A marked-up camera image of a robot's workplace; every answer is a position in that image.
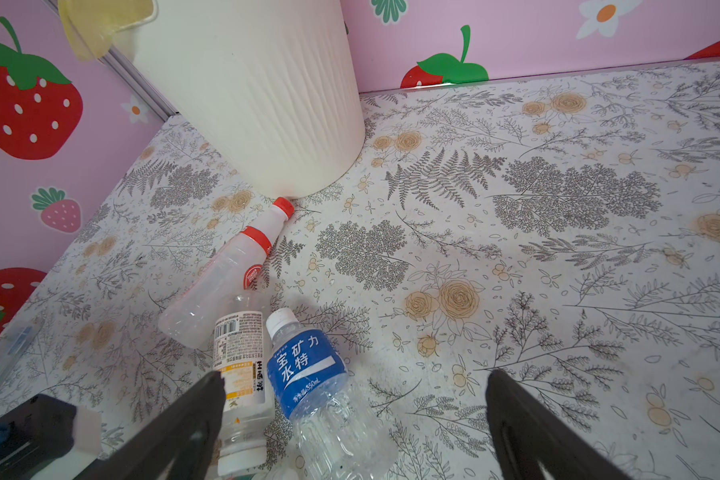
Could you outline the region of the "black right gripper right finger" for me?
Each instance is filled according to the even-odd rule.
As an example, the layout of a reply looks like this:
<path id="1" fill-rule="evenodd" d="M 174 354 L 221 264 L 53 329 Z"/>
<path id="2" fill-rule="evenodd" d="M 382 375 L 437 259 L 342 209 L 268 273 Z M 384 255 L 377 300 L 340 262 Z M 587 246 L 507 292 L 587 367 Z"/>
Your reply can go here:
<path id="1" fill-rule="evenodd" d="M 490 373 L 485 398 L 503 478 L 629 479 L 504 371 Z"/>

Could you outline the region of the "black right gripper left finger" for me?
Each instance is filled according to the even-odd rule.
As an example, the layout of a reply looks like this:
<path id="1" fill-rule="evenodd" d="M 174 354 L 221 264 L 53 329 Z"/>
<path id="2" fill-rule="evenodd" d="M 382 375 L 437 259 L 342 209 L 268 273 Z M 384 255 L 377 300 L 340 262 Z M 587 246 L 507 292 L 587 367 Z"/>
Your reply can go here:
<path id="1" fill-rule="evenodd" d="M 203 479 L 220 432 L 224 380 L 217 371 L 199 382 L 106 460 L 80 479 Z"/>

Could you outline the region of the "clear bottle orange white label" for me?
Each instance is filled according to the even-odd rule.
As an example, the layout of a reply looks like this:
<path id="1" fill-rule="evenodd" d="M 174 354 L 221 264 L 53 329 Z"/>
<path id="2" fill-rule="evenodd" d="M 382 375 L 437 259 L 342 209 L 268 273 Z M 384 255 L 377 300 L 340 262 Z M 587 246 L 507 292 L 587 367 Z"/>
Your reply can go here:
<path id="1" fill-rule="evenodd" d="M 213 369 L 225 395 L 217 472 L 228 477 L 265 463 L 265 429 L 275 406 L 266 372 L 271 340 L 256 294 L 246 290 L 227 298 L 221 313 L 213 331 Z"/>

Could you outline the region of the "white bottle red cap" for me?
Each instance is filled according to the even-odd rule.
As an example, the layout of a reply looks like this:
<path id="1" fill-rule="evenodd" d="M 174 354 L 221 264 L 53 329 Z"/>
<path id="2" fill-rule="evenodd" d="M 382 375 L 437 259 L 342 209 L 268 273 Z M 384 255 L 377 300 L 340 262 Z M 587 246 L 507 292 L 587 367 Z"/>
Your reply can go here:
<path id="1" fill-rule="evenodd" d="M 252 286 L 294 211 L 291 201 L 280 197 L 229 240 L 193 285 L 160 314 L 159 330 L 186 347 L 204 346 L 229 299 Z"/>

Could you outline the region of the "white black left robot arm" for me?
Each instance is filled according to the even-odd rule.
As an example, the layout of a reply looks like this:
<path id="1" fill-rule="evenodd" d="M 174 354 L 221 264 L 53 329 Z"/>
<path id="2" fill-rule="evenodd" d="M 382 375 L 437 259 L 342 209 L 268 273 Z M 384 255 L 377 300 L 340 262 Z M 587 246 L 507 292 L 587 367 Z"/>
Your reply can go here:
<path id="1" fill-rule="evenodd" d="M 101 434 L 100 413 L 38 394 L 0 417 L 0 479 L 75 479 Z"/>

